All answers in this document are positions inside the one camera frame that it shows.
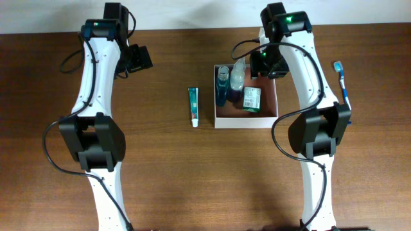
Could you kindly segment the clear spray bottle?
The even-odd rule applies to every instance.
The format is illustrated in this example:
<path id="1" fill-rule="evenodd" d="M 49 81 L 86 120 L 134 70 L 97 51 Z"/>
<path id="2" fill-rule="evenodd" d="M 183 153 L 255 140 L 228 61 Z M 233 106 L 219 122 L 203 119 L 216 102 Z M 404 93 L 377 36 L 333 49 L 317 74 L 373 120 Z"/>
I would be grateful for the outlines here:
<path id="1" fill-rule="evenodd" d="M 245 82 L 246 63 L 245 58 L 240 58 L 233 65 L 230 75 L 229 101 L 236 103 L 241 99 Z"/>

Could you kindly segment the green soap box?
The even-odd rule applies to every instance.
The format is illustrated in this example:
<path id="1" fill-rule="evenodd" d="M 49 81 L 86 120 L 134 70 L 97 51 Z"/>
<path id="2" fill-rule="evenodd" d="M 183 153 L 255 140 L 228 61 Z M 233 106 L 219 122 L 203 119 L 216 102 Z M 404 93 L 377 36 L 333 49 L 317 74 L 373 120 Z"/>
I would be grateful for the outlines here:
<path id="1" fill-rule="evenodd" d="M 261 109 L 261 89 L 255 87 L 245 87 L 242 110 L 258 113 Z"/>

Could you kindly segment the teal mouthwash bottle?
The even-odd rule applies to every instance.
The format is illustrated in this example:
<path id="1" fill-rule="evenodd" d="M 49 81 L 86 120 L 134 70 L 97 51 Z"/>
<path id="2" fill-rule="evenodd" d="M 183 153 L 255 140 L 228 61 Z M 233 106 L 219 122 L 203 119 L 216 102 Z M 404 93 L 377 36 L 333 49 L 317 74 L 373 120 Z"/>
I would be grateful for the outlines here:
<path id="1" fill-rule="evenodd" d="M 229 88 L 229 68 L 221 66 L 218 69 L 216 77 L 216 105 L 223 107 L 227 100 L 227 91 Z"/>

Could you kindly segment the blue white toothbrush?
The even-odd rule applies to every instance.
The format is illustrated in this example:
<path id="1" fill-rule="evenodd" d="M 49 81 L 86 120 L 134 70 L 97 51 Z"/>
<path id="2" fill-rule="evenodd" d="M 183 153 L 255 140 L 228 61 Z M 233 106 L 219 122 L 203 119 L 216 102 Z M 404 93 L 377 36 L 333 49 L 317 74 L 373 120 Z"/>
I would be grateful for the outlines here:
<path id="1" fill-rule="evenodd" d="M 346 87 L 345 87 L 344 68 L 343 68 L 341 61 L 334 62 L 333 67 L 334 67 L 334 70 L 339 74 L 340 88 L 342 90 L 344 103 L 349 107 L 350 110 L 352 110 L 351 104 L 349 102 L 349 98 L 347 95 Z"/>

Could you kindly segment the green toothpaste tube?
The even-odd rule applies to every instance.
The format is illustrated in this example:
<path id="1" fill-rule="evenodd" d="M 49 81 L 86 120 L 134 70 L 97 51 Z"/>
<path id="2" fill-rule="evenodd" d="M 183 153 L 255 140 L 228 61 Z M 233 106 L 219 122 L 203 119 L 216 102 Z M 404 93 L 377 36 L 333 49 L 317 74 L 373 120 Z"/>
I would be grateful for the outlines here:
<path id="1" fill-rule="evenodd" d="M 190 87 L 188 89 L 189 93 L 189 102 L 190 102 L 190 116 L 191 116 L 191 124 L 194 128 L 198 126 L 199 118 L 198 118 L 198 88 Z"/>

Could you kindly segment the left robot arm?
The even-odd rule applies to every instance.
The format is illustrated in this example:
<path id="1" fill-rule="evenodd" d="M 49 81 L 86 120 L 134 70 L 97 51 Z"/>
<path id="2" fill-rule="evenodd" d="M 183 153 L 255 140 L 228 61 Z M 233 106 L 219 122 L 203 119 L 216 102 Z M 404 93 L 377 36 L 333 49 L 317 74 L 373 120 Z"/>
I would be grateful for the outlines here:
<path id="1" fill-rule="evenodd" d="M 121 165 L 126 140 L 114 122 L 111 97 L 114 80 L 153 66 L 144 46 L 129 44 L 128 21 L 134 16 L 121 3 L 105 3 L 102 19 L 88 19 L 82 26 L 84 67 L 71 114 L 59 130 L 79 176 L 89 179 L 99 230 L 132 230 L 121 189 Z"/>

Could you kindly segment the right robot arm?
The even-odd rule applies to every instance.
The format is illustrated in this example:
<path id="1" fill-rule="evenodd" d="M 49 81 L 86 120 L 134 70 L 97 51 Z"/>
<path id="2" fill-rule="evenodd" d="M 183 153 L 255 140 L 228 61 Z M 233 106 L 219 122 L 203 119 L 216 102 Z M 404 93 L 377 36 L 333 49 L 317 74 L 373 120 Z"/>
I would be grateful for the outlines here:
<path id="1" fill-rule="evenodd" d="M 299 110 L 287 114 L 296 117 L 288 129 L 293 150 L 289 158 L 302 170 L 304 208 L 299 228 L 336 230 L 331 172 L 351 110 L 329 88 L 307 13 L 288 13 L 282 3 L 271 3 L 260 17 L 264 35 L 250 54 L 251 76 L 273 80 L 290 73 L 299 99 Z"/>

